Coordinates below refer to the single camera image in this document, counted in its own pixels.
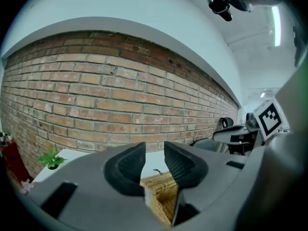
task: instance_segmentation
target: wicker basket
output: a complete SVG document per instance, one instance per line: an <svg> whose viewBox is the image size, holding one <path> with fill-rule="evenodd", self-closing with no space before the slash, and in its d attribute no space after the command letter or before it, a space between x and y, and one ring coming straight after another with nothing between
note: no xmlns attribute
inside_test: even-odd
<svg viewBox="0 0 308 231"><path fill-rule="evenodd" d="M178 186L170 172L143 178L140 185L145 188L149 208L159 220L171 227Z"/></svg>

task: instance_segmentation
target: white wall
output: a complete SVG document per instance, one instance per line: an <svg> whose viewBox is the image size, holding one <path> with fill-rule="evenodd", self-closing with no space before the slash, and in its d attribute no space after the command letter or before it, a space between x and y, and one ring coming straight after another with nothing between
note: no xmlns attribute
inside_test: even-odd
<svg viewBox="0 0 308 231"><path fill-rule="evenodd" d="M85 29L128 33L170 48L242 104L232 52L213 23L188 0L31 0L13 23L1 57L39 38Z"/></svg>
<svg viewBox="0 0 308 231"><path fill-rule="evenodd" d="M277 47L240 63L243 86L248 89L281 88L295 72L295 47Z"/></svg>
<svg viewBox="0 0 308 231"><path fill-rule="evenodd" d="M145 154L145 165L141 172L141 178L159 174L157 171L153 171L153 169L158 169L162 173L169 171L165 164L164 151Z"/></svg>

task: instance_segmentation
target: ceiling light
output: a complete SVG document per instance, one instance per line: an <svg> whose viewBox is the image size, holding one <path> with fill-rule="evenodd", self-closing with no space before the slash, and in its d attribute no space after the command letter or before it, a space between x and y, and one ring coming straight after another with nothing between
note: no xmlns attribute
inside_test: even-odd
<svg viewBox="0 0 308 231"><path fill-rule="evenodd" d="M275 46L280 46L281 42L281 21L280 12L277 6L271 8L273 11L274 25L275 25Z"/></svg>

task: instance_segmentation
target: black slot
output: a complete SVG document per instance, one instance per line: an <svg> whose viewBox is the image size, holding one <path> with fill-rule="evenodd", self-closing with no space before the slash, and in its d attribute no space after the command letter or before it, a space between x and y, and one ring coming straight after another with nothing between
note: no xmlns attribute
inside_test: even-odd
<svg viewBox="0 0 308 231"><path fill-rule="evenodd" d="M42 204L42 210L53 218L58 218L76 188L73 183L63 182Z"/></svg>
<svg viewBox="0 0 308 231"><path fill-rule="evenodd" d="M239 168L239 169L243 169L243 167L245 166L245 164L241 164L241 163L234 162L234 161L229 161L229 162L226 163L226 165L229 165L231 167L236 167L236 168Z"/></svg>
<svg viewBox="0 0 308 231"><path fill-rule="evenodd" d="M179 205L178 214L173 226L177 226L182 222L189 220L195 215L199 214L199 211L191 204Z"/></svg>

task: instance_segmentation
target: black rubber pad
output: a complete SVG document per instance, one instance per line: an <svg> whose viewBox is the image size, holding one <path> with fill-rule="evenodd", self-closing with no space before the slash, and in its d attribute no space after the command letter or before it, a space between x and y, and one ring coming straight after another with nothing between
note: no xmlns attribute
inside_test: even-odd
<svg viewBox="0 0 308 231"><path fill-rule="evenodd" d="M164 151L165 163L179 189L195 187L207 175L206 162L189 151L167 141Z"/></svg>
<svg viewBox="0 0 308 231"><path fill-rule="evenodd" d="M119 193L130 196L144 196L140 176L145 164L145 142L130 147L106 162L104 176Z"/></svg>
<svg viewBox="0 0 308 231"><path fill-rule="evenodd" d="M76 188L77 185L73 183L63 182L42 204L42 210L53 218L58 218Z"/></svg>

